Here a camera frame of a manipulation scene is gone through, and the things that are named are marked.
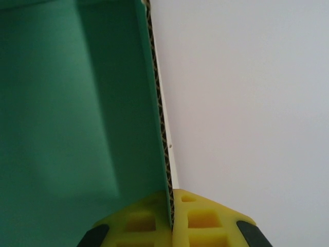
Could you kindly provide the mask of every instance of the green cardboard panel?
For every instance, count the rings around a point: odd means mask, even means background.
[[[165,190],[140,1],[0,10],[0,245],[76,246]]]

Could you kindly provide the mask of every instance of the white wall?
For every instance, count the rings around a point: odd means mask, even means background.
[[[152,0],[181,188],[327,246],[329,2]]]

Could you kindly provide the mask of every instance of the corrugated cardboard edge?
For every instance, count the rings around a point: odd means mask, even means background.
[[[160,119],[160,128],[161,128],[160,135],[161,135],[161,139],[162,139],[162,146],[163,146],[165,166],[166,166],[167,186],[168,186],[168,191],[169,191],[169,207],[170,207],[170,218],[171,218],[171,228],[172,228],[174,225],[174,220],[175,220],[175,205],[174,205],[171,162],[172,161],[174,162],[174,156],[173,156],[173,151],[171,151],[171,156],[170,156],[170,152],[169,152],[169,149],[172,149],[172,146],[171,146],[169,124],[168,124],[168,115],[167,115],[167,111],[166,111],[165,99],[163,96],[162,82],[160,80],[158,59],[156,56],[156,46],[155,46],[155,41],[154,41],[152,18],[151,18],[151,4],[150,4],[150,0],[141,0],[141,1],[146,7],[146,18],[147,18],[149,40],[150,40],[151,52],[152,52],[156,93],[157,93],[157,99],[158,99],[158,110],[159,110],[159,119]],[[174,174],[175,174],[174,176],[176,179],[175,186],[178,186],[178,177],[177,177],[177,172],[176,172],[176,166],[174,166],[173,171],[174,171]]]

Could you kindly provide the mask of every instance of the small hole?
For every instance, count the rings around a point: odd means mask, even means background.
[[[211,228],[221,227],[217,213],[210,209],[191,210],[187,214],[189,228]]]
[[[226,235],[192,235],[190,247],[229,247]]]
[[[181,197],[181,201],[182,201],[182,202],[195,202],[196,199],[193,198],[193,197],[190,197],[190,196],[182,196],[182,197]]]
[[[130,214],[125,230],[126,232],[155,231],[155,216],[149,212]]]
[[[154,247],[153,243],[118,243],[117,247]]]

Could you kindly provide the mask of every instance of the black corner piece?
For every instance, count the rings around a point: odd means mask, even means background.
[[[242,220],[237,221],[236,224],[246,239],[249,247],[272,247],[257,226]]]
[[[109,230],[106,224],[98,225],[90,229],[81,239],[77,247],[100,247]]]

